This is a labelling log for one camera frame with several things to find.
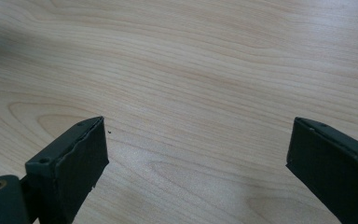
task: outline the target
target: wooden table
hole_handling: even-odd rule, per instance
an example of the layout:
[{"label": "wooden table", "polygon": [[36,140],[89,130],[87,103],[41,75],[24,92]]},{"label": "wooden table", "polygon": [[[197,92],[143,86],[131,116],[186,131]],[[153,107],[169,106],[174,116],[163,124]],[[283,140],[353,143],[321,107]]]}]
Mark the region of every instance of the wooden table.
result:
[{"label": "wooden table", "polygon": [[358,1],[0,0],[0,175],[105,116],[75,223],[338,223],[296,116],[358,140]]}]

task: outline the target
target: black plastic piece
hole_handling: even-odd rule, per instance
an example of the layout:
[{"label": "black plastic piece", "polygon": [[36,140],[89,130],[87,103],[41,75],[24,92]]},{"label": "black plastic piece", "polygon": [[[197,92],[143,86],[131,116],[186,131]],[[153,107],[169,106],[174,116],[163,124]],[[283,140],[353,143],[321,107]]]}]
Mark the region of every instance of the black plastic piece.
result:
[{"label": "black plastic piece", "polygon": [[108,163],[103,117],[79,122],[25,163],[21,181],[0,177],[0,223],[72,223]]},{"label": "black plastic piece", "polygon": [[342,223],[358,223],[358,141],[296,118],[287,167]]},{"label": "black plastic piece", "polygon": [[0,176],[0,224],[28,222],[19,178],[14,175]]}]

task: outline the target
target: black clamp jaw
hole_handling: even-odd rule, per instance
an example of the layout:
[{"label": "black clamp jaw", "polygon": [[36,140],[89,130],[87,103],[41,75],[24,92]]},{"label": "black clamp jaw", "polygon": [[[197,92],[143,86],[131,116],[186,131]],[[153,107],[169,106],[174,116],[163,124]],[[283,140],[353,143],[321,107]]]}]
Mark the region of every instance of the black clamp jaw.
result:
[{"label": "black clamp jaw", "polygon": [[72,223],[108,163],[103,117],[78,122],[25,163],[22,180],[0,176],[0,224]]},{"label": "black clamp jaw", "polygon": [[358,141],[296,118],[286,166],[342,223],[358,224]]}]

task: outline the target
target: wood grain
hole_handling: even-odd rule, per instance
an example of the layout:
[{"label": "wood grain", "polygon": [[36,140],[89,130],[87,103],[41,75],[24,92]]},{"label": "wood grain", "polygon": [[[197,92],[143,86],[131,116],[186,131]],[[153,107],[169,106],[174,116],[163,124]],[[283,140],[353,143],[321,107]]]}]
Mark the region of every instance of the wood grain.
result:
[{"label": "wood grain", "polygon": [[0,0],[0,175],[105,116],[76,223],[338,223],[292,122],[358,139],[358,1]]}]

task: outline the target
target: light wood surface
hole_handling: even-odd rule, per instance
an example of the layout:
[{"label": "light wood surface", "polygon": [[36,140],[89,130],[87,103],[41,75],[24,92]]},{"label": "light wood surface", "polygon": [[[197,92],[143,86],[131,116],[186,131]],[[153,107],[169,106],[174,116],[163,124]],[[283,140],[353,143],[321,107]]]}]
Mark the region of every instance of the light wood surface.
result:
[{"label": "light wood surface", "polygon": [[358,140],[358,1],[0,1],[0,175],[100,115],[75,223],[339,223],[284,165],[296,116]]}]

